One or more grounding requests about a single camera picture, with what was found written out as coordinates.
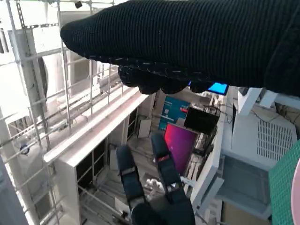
cable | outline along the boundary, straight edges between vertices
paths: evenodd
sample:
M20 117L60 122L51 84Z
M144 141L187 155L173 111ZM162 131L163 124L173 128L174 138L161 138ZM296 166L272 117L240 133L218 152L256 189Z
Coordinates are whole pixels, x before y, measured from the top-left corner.
M217 111L219 111L220 113L223 113L224 115L226 115L227 123L229 123L229 124L232 123L232 121L233 121L232 115L230 115L230 114L228 114L228 113L226 113L226 112L223 112L223 111L220 109L221 106L226 106L226 107L233 108L232 106L227 105L227 104L220 104L220 105L203 105L203 106L204 106L204 110L203 110L203 111L205 111L205 109L207 109L207 108L214 108L214 109L216 109Z
M280 116L280 114L278 114L278 115L274 116L272 119L270 119L270 120L268 120L268 121L265 121L265 120L263 120L262 118L260 118L260 117L256 114L256 112L254 112L253 110L251 110L251 112L252 112L257 118L259 118L260 120L264 121L265 123L270 123L270 122L272 122L274 119L276 119L277 117Z

white panel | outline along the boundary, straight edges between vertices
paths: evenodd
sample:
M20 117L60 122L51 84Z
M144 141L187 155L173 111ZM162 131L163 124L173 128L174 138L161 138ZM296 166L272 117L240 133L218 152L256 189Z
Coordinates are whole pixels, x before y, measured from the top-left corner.
M123 97L105 108L98 116L95 116L82 129L66 139L62 144L47 152L44 156L44 161L50 163L67 150L72 150L71 155L67 157L73 160L74 165L78 164L78 162L92 151L93 148L91 148L91 144L95 148L99 142L105 139L146 97L147 95L142 95L138 92L138 88L131 89ZM87 142L87 139L92 136L93 141ZM85 145L88 145L90 151L88 152L84 149L79 151L79 144L85 148L87 148Z
M59 199L64 197L61 203L66 214L73 220L73 224L80 225L81 218L75 167L61 161L61 157L55 161L54 165L57 174L57 195Z
M138 138L145 138L149 136L152 120L141 120L139 127Z
M287 105L295 109L300 109L300 98L298 97L278 94L275 99L275 102L280 103L282 105Z
M238 91L240 115L247 116L250 113L261 91L262 88L249 88L245 96L242 96Z
M215 196L218 193L220 187L224 183L224 180L222 178L216 177L212 182L213 182L213 184L211 185L211 188L208 191L205 198L202 200L202 203L201 203L200 208L198 210L198 213L200 215L203 215L203 213L208 208L210 202L215 198Z
M274 103L276 97L277 97L277 93L270 91L270 90L266 90L265 94L263 95L259 105L266 107L266 108L270 108L272 106L272 104Z

computer screen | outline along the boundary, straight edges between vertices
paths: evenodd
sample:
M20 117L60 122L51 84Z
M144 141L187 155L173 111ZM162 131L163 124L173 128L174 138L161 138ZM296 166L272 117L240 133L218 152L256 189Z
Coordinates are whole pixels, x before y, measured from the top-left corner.
M207 91L225 96L227 94L228 87L229 86L227 84L214 83Z
M195 146L198 134L188 129L168 123L165 130L165 142L172 153L175 167L184 175L188 161Z
M184 121L184 127L210 135L218 120L219 116L190 107Z

white metal frame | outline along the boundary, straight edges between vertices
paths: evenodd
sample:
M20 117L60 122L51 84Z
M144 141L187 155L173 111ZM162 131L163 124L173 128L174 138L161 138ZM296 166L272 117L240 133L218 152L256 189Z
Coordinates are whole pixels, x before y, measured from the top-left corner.
M35 64L35 61L37 60L37 58L61 53L62 68L63 68L62 71L63 71L63 77L64 77L64 89L57 91L56 93L54 93L51 96L42 97L38 101L31 99L31 97L29 97L30 106L28 108L24 109L23 112L29 112L29 115L33 122L32 126L29 126L25 130L18 132L14 136L11 136L9 133L9 129L7 128L7 124L8 124L8 122L11 122L12 119L16 115L20 114L20 112L15 112L6 117L3 117L2 114L0 113L0 129L1 129L0 153L4 157L4 164L6 166L9 166L9 168L12 171L11 179L13 179L15 192L19 193L19 195L22 197L22 201L24 201L24 203L25 203L23 213L26 215L30 214L30 218L32 220L30 222L34 225L47 224L52 219L53 216L56 218L56 223L60 224L60 219L62 218L61 203L65 196L58 197L58 196L56 196L56 193L54 192L56 189L56 185L57 185L57 183L56 183L57 177L55 175L55 168L53 167L53 162L55 162L55 159L57 159L57 157L59 157L63 153L63 151L66 147L65 145L63 145L61 147L61 144L59 144L59 143L63 141L63 137L68 137L71 134L76 133L76 131L78 131L78 129L80 129L82 127L82 125L84 125L84 123L87 120L83 120L83 118L86 117L86 119L88 119L88 121L90 121L90 119L93 117L95 119L94 121L100 122L102 119L109 116L109 111L104 110L105 107L110 105L111 101L114 101L114 99L116 101L118 96L122 96L123 89L124 89L122 84L118 84L119 78L117 77L117 74L112 74L112 72L111 72L112 67L109 66L109 68L107 69L109 76L107 78L103 79L104 84L103 84L103 87L101 87L101 89L103 89L103 90L106 89L106 91L104 93L101 93L100 91L95 93L95 85L93 84L93 78L95 76L101 77L100 74L102 73L102 75L103 75L105 70L102 69L100 74L95 73L95 71L92 70L94 62L92 60L90 60L89 77L88 77L88 79L90 81L90 90L88 92L89 100L84 101L85 97L83 95L82 98L80 98L76 102L73 102L73 99L70 99L70 97L68 95L68 90L71 87L78 85L82 81L75 83L72 86L68 85L66 69L67 69L67 66L77 63L77 62L79 62L79 60L66 62L65 55L66 55L66 51L69 51L69 50L64 46L63 42L62 41L60 42L60 48L36 53L35 51L31 51L32 46L30 45L30 42L28 41L29 37L27 37L27 39L25 38L25 40L27 40L28 49L23 49L21 47L20 39L18 38L18 33L20 33L20 30L16 29L16 26L15 26L15 18L16 17L14 17L14 15L12 13L11 4L17 5L18 16L19 16L21 26L22 26L21 31L23 32L24 36L26 37L28 31L31 31L32 29L40 29L40 28L53 27L53 26L59 26L61 28L60 3L61 2L73 2L74 3L76 1L55 0L55 1L44 1L44 2L48 2L48 3L56 2L57 3L57 11L58 11L58 22L57 23L26 25L24 22L23 15L22 15L20 0L17 0L17 1L5 0L5 3L7 5L7 12L8 12L9 19L10 19L10 22L12 25L12 31L11 31L12 41L13 41L12 44L14 45L15 56L18 56L18 57L16 57L14 61L8 61L8 62L5 61L4 63L0 62L0 67L6 66L8 64L16 63L20 68L19 69L20 76L24 79L21 65L23 65L23 64L30 65L30 63L32 65L32 64ZM106 4L106 5L112 6L112 5L114 5L114 0L112 0L111 3L92 2L91 0L87 1L87 2L83 2L83 3L89 5L90 14L92 14L94 11L93 4L103 4L103 6ZM36 65L33 67L32 66L31 67L28 66L28 67L32 68L33 72L36 72L35 71L37 69ZM30 89L30 87L28 85L26 85L24 88L27 96L30 96L29 89ZM41 118L36 117L36 115L34 114L34 108L40 106L41 103L46 102L46 100L49 98L57 98L58 95L61 95L62 93L64 93L64 98L65 98L65 104L63 107L58 109L55 114L49 115L47 117L44 115L43 110L40 110ZM106 99L106 104L101 104L104 99ZM49 128L47 127L47 123L48 123L49 119L53 118L56 115L59 115L60 113L64 113L64 112L66 113L65 118L62 115L61 120L55 121L53 126L51 126ZM95 125L95 123L92 124L91 126L89 126L88 130L93 128L94 125ZM20 137L24 137L25 135L29 135L29 134L30 134L30 136L33 136L34 138L32 138L31 141L27 144L27 147L24 148L22 151L16 150L13 145L14 142L17 141ZM42 154L43 146L41 143L41 140L44 138L47 140L47 149L49 151L45 157L43 157L43 154ZM38 144L39 148L40 148L40 152L41 152L40 159L41 160L45 159L45 161L44 161L45 164L41 169L37 170L30 177L25 178L22 175L21 166L18 163L17 159L23 152L27 151L29 148L32 148L36 144ZM45 189L43 194L41 196L39 196L37 198L37 200L33 201L31 199L30 193L28 191L28 184L33 179L35 179L39 174L41 174L43 172L47 172L46 173L47 174L46 185L48 186L48 188ZM43 197L43 195L46 195L48 193L50 193L50 197L52 199L51 200L52 201L52 209L49 211L49 214L47 217L40 220L37 216L37 213L35 212L34 205L38 202L39 199L41 199L41 197Z

metal grid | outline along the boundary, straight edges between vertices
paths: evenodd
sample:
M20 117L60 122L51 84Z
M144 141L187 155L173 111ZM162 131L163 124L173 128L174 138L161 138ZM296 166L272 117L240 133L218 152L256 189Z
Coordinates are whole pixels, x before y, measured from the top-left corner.
M43 155L50 151L54 146L59 145L63 140L57 140L53 134L57 132L64 132L65 137L71 135L75 129L78 129L76 119L85 117L86 121L89 118L92 118L93 115L93 106L104 98L108 99L107 105L110 103L110 95L118 89L121 89L121 96L123 95L123 85L120 83L120 80L117 76L116 67L109 65L105 69L105 65L100 66L100 72L93 73L93 66L96 62L89 61L89 76L84 80L80 80L72 85L69 84L68 78L68 66L80 63L86 59L78 59L74 61L67 60L67 52L69 51L60 40L60 47L36 53L32 52L31 39L28 35L28 31L33 29L42 29L50 27L62 27L61 24L61 3L74 3L75 1L68 0L49 0L42 1L45 4L56 4L57 5L57 19L55 23L43 23L43 24L34 24L26 25L26 20L24 19L22 13L21 2L5 0L7 6L7 12L9 20L11 23L10 32L10 41L11 46L10 50L14 51L14 60L5 60L0 61L1 67L7 65L16 64L19 71L19 76L21 78L23 89L25 95L28 98L29 106L24 110L28 112L27 115L17 120L18 123L9 123L12 118L19 115L20 112L13 112L12 114L3 116L0 105L0 154L2 159L7 167L9 174L11 175L12 183L15 187L16 194L19 197L21 205L23 206L23 211L28 219L29 224L34 225L44 225L47 224L52 218L56 218L56 223L60 224L60 219L63 215L63 208L60 205L61 200L57 199L54 192L55 186L55 168L53 163L46 164L43 161ZM93 1L83 1L83 4L87 4L90 9L90 14L93 14L95 11L93 4L105 6L113 6L115 4L114 0L108 2L103 0L103 2L93 2ZM17 8L17 15L21 28L16 27L16 16L13 14L12 5L15 5ZM20 43L19 36L23 37L23 43ZM38 99L34 98L31 92L31 86L29 86L28 81L26 81L26 75L31 74L34 78L34 84L37 84L36 74L38 72L37 60L39 58L60 54L61 56L61 66L63 74L63 84L64 88L51 94L49 96L40 97ZM30 71L27 73L24 72L23 68L28 68ZM69 91L77 86L89 80L90 88L89 91L82 91L76 98L71 96ZM58 107L56 111L51 113L45 113L43 109L43 104L46 104L48 99L54 98L59 99L61 95L64 96L64 104L62 107ZM84 115L85 112L90 111L90 116ZM20 143L20 140L26 139L26 145L23 145L22 148L18 149L16 143ZM26 155L31 148L34 148L38 145L39 153L38 157L35 160L39 160L42 163L41 168L37 169L31 174L31 176L26 177L22 171L22 165L20 165L20 157ZM32 196L30 192L30 184L32 181L36 180L38 176L43 175L45 181L41 185L42 191L38 192L38 196ZM49 202L51 207L47 209L47 212L43 216L39 215L37 211L37 204L44 199L45 196L49 196Z

